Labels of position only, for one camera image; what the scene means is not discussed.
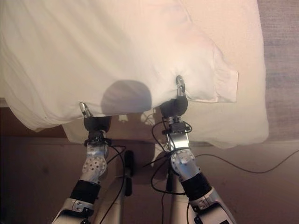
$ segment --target pillowcase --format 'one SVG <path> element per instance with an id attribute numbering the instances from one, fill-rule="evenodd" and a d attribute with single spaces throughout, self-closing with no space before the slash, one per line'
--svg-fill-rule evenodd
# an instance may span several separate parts
<path id="1" fill-rule="evenodd" d="M 21 0 L 1 5 L 5 97 L 28 128 L 143 112 L 175 98 L 235 102 L 237 72 L 176 0 Z"/>

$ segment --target electrical wire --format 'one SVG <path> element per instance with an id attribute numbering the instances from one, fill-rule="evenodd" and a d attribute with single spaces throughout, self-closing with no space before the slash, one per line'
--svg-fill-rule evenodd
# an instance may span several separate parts
<path id="1" fill-rule="evenodd" d="M 187 205 L 187 224 L 189 224 L 189 207 L 190 207 L 190 203 L 188 202 L 188 205 Z"/>
<path id="2" fill-rule="evenodd" d="M 155 127 L 157 127 L 159 124 L 162 124 L 162 121 L 156 123 L 156 124 L 151 128 L 151 135 L 152 135 L 153 138 L 155 139 L 156 143 L 162 148 L 162 150 L 163 150 L 164 152 L 166 152 L 165 149 L 164 149 L 164 147 L 163 147 L 162 144 L 158 141 L 158 139 L 155 137 L 155 134 L 154 134 L 154 129 L 155 129 Z"/>
<path id="3" fill-rule="evenodd" d="M 145 120 L 143 121 L 143 123 L 145 123 L 145 122 L 147 122 L 149 119 L 150 119 L 150 116 L 151 115 L 154 115 L 155 113 L 151 113 L 151 114 L 149 114 L 148 116 L 146 116 L 144 113 L 142 114 L 143 116 L 146 116 L 146 118 L 145 118 Z"/>
<path id="4" fill-rule="evenodd" d="M 157 161 L 159 161 L 159 160 L 161 160 L 161 159 L 164 159 L 164 158 L 167 157 L 167 156 L 168 156 L 168 154 L 164 155 L 164 156 L 161 157 L 161 158 L 155 159 L 154 161 L 149 162 L 149 163 L 143 165 L 142 168 L 147 167 L 147 166 L 149 166 L 150 164 L 153 164 L 153 163 L 155 163 L 155 162 L 157 162 Z"/>
<path id="5" fill-rule="evenodd" d="M 122 162 L 122 169 L 123 169 L 123 172 L 122 172 L 122 182 L 121 182 L 121 188 L 120 190 L 118 191 L 115 199 L 113 200 L 113 202 L 111 203 L 111 205 L 109 206 L 109 208 L 107 209 L 106 213 L 104 214 L 103 218 L 101 219 L 100 221 L 100 224 L 102 224 L 102 222 L 104 221 L 105 217 L 107 216 L 108 212 L 110 211 L 110 209 L 112 208 L 112 206 L 114 205 L 114 203 L 116 202 L 117 198 L 119 197 L 119 195 L 121 194 L 121 191 L 122 191 L 122 188 L 123 188 L 123 185 L 124 185 L 124 182 L 125 182 L 125 162 L 121 156 L 121 153 L 114 147 L 114 146 L 110 146 L 111 148 L 113 148 L 116 152 L 117 152 L 117 155 L 121 158 L 121 162 Z"/>
<path id="6" fill-rule="evenodd" d="M 244 171 L 244 172 L 248 172 L 248 173 L 252 173 L 252 174 L 265 174 L 265 173 L 268 173 L 268 172 L 271 172 L 271 171 L 275 170 L 277 167 L 279 167 L 281 164 L 283 164 L 285 161 L 287 161 L 290 157 L 292 157 L 294 154 L 296 154 L 296 153 L 298 153 L 298 152 L 299 152 L 299 150 L 297 150 L 297 151 L 291 153 L 291 154 L 288 155 L 285 159 L 283 159 L 279 164 L 277 164 L 277 165 L 275 165 L 274 167 L 272 167 L 271 169 L 268 169 L 268 170 L 265 170 L 265 171 L 252 171 L 252 170 L 244 169 L 244 168 L 242 168 L 242 167 L 239 167 L 239 166 L 237 166 L 237 165 L 235 165 L 235 164 L 233 164 L 233 163 L 231 163 L 231 162 L 229 162 L 229 161 L 227 161 L 227 160 L 225 160 L 225 159 L 223 159 L 223 158 L 221 158 L 221 157 L 219 157 L 219 156 L 213 155 L 213 154 L 200 154 L 200 155 L 197 155 L 197 156 L 195 156 L 195 157 L 200 157 L 200 156 L 211 156 L 211 157 L 215 157 L 215 158 L 217 158 L 217 159 L 219 159 L 219 160 L 222 160 L 222 161 L 228 163 L 229 165 L 231 165 L 231 166 L 233 166 L 233 167 L 235 167 L 235 168 L 237 168 L 237 169 L 240 169 L 240 170 L 242 170 L 242 171 Z"/>
<path id="7" fill-rule="evenodd" d="M 163 204 L 164 196 L 165 196 L 165 193 L 163 193 L 162 198 L 161 198 L 161 206 L 162 206 L 162 220 L 161 220 L 161 223 L 162 224 L 164 223 L 164 204 Z"/>
<path id="8" fill-rule="evenodd" d="M 165 119 L 164 119 L 163 117 L 162 117 L 162 122 L 163 122 L 163 126 L 164 126 L 165 130 L 167 131 L 167 127 L 166 127 L 166 124 L 165 124 Z M 174 144 L 174 141 L 173 141 L 171 135 L 167 133 L 167 136 L 168 136 L 168 138 L 171 140 L 172 145 L 173 145 L 173 149 L 175 150 L 175 149 L 176 149 L 176 146 L 175 146 L 175 144 Z"/>
<path id="9" fill-rule="evenodd" d="M 122 153 L 127 149 L 126 146 L 112 146 L 112 147 L 122 147 L 123 150 L 120 152 L 120 154 L 122 154 Z M 107 164 L 109 164 L 109 163 L 110 163 L 112 160 L 114 160 L 117 156 L 118 156 L 118 154 L 116 154 L 115 156 L 113 156 L 110 160 L 107 161 Z"/>
<path id="10" fill-rule="evenodd" d="M 184 123 L 190 127 L 190 130 L 189 130 L 189 131 L 187 131 L 186 133 L 190 133 L 190 132 L 193 130 L 192 126 L 191 126 L 191 125 L 189 125 L 189 124 L 188 124 L 187 122 L 185 122 L 185 121 L 184 121 Z"/>
<path id="11" fill-rule="evenodd" d="M 158 188 L 155 187 L 154 182 L 153 182 L 153 181 L 154 181 L 154 177 L 155 177 L 155 175 L 157 174 L 157 172 L 159 171 L 159 169 L 160 169 L 160 168 L 161 168 L 167 161 L 168 161 L 168 159 L 164 160 L 164 161 L 160 164 L 160 166 L 155 170 L 153 176 L 152 176 L 151 179 L 150 179 L 150 185 L 151 185 L 151 187 L 152 187 L 155 191 L 158 191 L 158 192 L 161 192 L 161 193 L 166 193 L 166 194 L 170 194 L 170 195 L 185 195 L 185 194 L 186 194 L 185 192 L 184 192 L 184 193 L 168 192 L 168 191 L 165 191 L 165 190 L 160 190 L 160 189 L 158 189 Z"/>

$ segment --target bed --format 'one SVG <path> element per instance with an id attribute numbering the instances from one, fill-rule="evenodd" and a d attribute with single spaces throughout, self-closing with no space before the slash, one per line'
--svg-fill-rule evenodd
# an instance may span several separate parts
<path id="1" fill-rule="evenodd" d="M 228 148 L 262 142 L 268 134 L 268 141 L 297 140 L 298 2 L 185 0 L 182 4 L 239 72 L 236 103 L 189 103 L 183 118 L 193 126 L 191 141 Z M 108 136 L 153 141 L 150 130 L 160 116 L 156 109 L 114 116 Z M 71 141 L 82 142 L 87 136 L 81 119 L 59 124 Z"/>

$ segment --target white bedsheet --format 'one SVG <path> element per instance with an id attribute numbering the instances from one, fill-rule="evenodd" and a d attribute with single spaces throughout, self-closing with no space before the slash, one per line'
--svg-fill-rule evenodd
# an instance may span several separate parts
<path id="1" fill-rule="evenodd" d="M 207 141 L 221 148 L 248 145 L 268 137 L 265 109 L 263 35 L 256 0 L 183 0 L 193 22 L 219 46 L 239 72 L 235 104 L 189 102 L 183 116 L 193 126 L 191 141 Z M 115 139 L 152 140 L 150 129 L 159 115 L 130 114 L 114 118 L 108 136 Z M 72 141 L 82 142 L 83 121 L 65 124 Z"/>
<path id="2" fill-rule="evenodd" d="M 177 0 L 5 0 L 6 100 L 28 128 L 143 112 L 177 94 L 235 102 L 237 71 Z"/>

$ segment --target metal bracket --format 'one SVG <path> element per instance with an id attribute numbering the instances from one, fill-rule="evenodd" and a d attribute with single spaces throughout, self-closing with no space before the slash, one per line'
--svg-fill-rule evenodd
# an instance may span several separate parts
<path id="1" fill-rule="evenodd" d="M 91 216 L 93 213 L 93 204 L 90 204 L 88 202 L 83 202 L 80 200 L 76 200 L 73 198 L 67 198 L 61 208 L 61 210 L 58 212 L 57 216 L 53 220 L 52 223 L 55 223 L 55 221 L 58 220 L 59 216 L 64 213 L 64 211 L 71 211 L 78 214 L 84 214 L 83 216 L 88 217 Z"/>
<path id="2" fill-rule="evenodd" d="M 99 183 L 99 177 L 104 174 L 107 168 L 107 145 L 100 142 L 89 142 L 86 149 L 87 156 L 80 180 Z"/>
<path id="3" fill-rule="evenodd" d="M 200 173 L 200 169 L 197 167 L 195 157 L 190 149 L 176 151 L 171 156 L 171 166 L 179 174 L 180 182 L 191 179 Z"/>

